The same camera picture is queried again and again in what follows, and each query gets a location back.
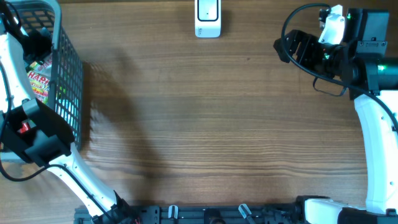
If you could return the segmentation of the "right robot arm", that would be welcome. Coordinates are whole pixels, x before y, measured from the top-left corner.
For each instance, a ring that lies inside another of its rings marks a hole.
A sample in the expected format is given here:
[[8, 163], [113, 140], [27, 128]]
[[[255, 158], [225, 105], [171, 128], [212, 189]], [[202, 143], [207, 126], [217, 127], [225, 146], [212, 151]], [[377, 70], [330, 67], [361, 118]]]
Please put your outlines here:
[[268, 222], [397, 222], [397, 59], [385, 56], [389, 12], [319, 4], [321, 35], [282, 29], [281, 61], [342, 87], [354, 102], [364, 139], [367, 196], [360, 208], [321, 196], [269, 205]]

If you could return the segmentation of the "cup noodles container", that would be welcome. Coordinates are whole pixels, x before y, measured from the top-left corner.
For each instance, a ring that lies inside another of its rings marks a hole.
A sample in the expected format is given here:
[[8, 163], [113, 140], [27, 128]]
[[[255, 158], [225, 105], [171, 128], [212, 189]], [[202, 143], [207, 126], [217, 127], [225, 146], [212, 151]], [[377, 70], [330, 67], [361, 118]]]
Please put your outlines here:
[[33, 62], [29, 66], [30, 70], [34, 71], [35, 73], [39, 73], [46, 76], [51, 76], [51, 69], [52, 69], [52, 54], [49, 54], [44, 58], [43, 62]]

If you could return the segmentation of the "red snack bar wrapper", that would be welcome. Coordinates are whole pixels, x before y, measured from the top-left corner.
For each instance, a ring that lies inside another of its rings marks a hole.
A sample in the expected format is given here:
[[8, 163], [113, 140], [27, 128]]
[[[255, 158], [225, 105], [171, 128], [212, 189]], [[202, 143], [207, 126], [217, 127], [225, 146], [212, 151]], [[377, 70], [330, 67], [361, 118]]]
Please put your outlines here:
[[28, 122], [22, 122], [21, 129], [18, 130], [19, 133], [23, 134], [30, 130], [30, 124]]

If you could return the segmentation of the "green haribo candy bag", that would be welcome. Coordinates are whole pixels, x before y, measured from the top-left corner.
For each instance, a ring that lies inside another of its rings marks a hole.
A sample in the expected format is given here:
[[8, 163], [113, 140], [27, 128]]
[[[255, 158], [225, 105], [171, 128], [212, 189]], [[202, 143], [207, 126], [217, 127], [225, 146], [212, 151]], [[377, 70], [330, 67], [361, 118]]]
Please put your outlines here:
[[34, 71], [29, 71], [27, 73], [27, 77], [35, 94], [35, 97], [38, 100], [40, 100], [42, 103], [47, 105], [49, 100], [50, 80], [45, 76], [42, 76], [41, 74], [36, 73]]

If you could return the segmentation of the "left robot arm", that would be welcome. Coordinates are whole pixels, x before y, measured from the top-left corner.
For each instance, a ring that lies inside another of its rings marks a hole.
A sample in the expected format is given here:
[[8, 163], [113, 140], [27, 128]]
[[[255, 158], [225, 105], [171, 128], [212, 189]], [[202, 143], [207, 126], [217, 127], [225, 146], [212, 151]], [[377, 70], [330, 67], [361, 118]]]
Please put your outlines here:
[[90, 223], [140, 223], [139, 214], [80, 156], [83, 64], [57, 1], [1, 2], [1, 143], [60, 178]]

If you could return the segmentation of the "teal snack packet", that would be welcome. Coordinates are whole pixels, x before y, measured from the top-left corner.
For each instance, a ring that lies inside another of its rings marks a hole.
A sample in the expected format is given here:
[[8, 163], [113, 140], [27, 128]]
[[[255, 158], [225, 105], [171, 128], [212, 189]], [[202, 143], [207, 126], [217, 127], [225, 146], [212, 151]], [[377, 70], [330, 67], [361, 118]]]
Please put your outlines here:
[[56, 97], [56, 112], [69, 124], [76, 140], [79, 139], [80, 114], [78, 110], [78, 99], [73, 97], [71, 100], [61, 93]]

